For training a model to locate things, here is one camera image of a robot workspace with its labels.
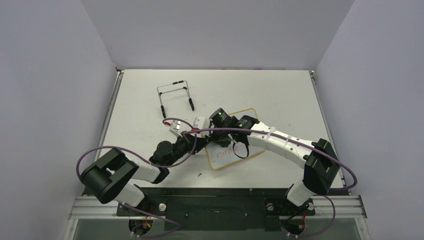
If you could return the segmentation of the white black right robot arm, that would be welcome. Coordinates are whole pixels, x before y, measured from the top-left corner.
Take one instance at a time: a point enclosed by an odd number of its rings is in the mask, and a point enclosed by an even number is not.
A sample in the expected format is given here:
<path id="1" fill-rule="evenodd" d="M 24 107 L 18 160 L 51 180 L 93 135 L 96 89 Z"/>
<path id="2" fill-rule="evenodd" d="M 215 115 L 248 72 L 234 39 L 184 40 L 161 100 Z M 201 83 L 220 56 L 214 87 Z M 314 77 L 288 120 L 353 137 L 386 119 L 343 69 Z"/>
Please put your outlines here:
<path id="1" fill-rule="evenodd" d="M 257 118 L 243 115 L 230 116 L 218 108 L 208 118 L 213 129 L 212 141 L 228 146 L 230 141 L 259 147 L 290 160 L 303 169 L 302 179 L 295 182 L 282 199 L 283 209 L 296 213 L 310 197 L 326 195 L 339 172 L 336 154 L 329 141 L 293 137 L 268 126 Z"/>

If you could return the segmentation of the yellow framed whiteboard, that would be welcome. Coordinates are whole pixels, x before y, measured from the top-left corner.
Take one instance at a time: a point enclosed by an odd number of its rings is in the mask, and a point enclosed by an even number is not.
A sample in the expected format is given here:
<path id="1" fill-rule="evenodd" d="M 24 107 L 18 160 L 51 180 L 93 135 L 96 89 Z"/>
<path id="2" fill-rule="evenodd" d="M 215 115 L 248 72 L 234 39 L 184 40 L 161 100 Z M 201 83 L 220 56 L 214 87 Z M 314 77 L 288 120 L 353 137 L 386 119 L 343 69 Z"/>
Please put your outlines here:
<path id="1" fill-rule="evenodd" d="M 243 143 L 237 143 L 233 147 L 232 142 L 228 147 L 222 147 L 218 144 L 210 143 L 204 148 L 204 150 L 209 166 L 213 170 L 228 167 L 237 162 L 253 158 L 266 151 L 264 148 L 249 145 L 249 154 L 247 155 L 247 148 Z"/>

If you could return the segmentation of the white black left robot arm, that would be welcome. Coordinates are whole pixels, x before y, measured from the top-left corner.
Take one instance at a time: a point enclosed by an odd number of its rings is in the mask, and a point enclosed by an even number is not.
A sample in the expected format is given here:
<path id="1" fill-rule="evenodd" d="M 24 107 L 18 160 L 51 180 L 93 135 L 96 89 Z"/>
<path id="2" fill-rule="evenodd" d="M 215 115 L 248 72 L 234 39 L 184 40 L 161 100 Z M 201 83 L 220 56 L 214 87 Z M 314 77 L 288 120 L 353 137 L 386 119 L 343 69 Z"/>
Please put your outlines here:
<path id="1" fill-rule="evenodd" d="M 86 169 L 80 171 L 77 166 L 76 174 L 100 203 L 121 202 L 129 205 L 136 215 L 143 215 L 149 210 L 149 201 L 130 180 L 159 184 L 170 174 L 170 168 L 182 164 L 207 144 L 205 138 L 183 134 L 174 143 L 167 140 L 158 143 L 149 159 L 140 156 L 137 160 L 126 156 L 128 149 L 107 146 L 108 151 Z"/>

